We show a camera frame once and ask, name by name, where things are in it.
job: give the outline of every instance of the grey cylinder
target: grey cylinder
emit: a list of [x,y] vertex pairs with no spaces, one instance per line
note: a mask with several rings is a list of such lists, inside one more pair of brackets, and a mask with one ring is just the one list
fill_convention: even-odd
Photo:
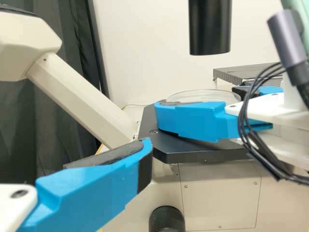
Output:
[[191,55],[230,51],[232,0],[189,0]]

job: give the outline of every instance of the metal screw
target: metal screw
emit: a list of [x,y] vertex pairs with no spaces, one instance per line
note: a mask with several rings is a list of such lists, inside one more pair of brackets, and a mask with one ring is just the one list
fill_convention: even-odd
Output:
[[159,131],[158,131],[158,130],[151,130],[149,133],[150,133],[150,134],[158,134]]
[[23,190],[23,189],[22,190],[18,190],[18,191],[16,191],[15,193],[13,193],[11,195],[11,198],[20,198],[22,196],[25,196],[27,193],[28,193],[27,190]]

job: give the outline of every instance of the black cable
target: black cable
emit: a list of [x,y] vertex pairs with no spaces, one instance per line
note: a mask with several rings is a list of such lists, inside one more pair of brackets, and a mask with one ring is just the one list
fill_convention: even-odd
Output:
[[[268,148],[268,146],[263,142],[263,140],[253,130],[253,128],[251,127],[249,123],[249,119],[247,116],[249,99],[253,96],[256,90],[258,90],[258,88],[262,86],[266,81],[268,81],[274,76],[278,76],[279,74],[285,72],[285,70],[280,71],[280,69],[282,69],[282,66],[280,63],[276,63],[276,64],[273,64],[267,67],[266,69],[264,69],[257,75],[255,80],[251,84],[244,98],[241,110],[239,112],[239,117],[238,117],[239,136],[243,142],[244,147],[248,150],[248,152],[255,159],[257,159],[264,167],[266,167],[277,180],[286,179],[286,180],[290,180],[293,182],[297,182],[299,184],[309,185],[309,178],[292,174],[288,170],[288,168],[284,165],[284,163],[275,156],[275,154]],[[250,140],[254,142],[257,148],[252,145]]]

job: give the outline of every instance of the dark fabric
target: dark fabric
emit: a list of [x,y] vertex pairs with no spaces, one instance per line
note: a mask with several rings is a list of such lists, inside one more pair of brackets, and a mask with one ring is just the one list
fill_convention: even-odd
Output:
[[[0,0],[34,12],[62,39],[58,55],[100,88],[86,0]],[[95,138],[30,81],[0,82],[0,182],[33,183],[93,155]]]

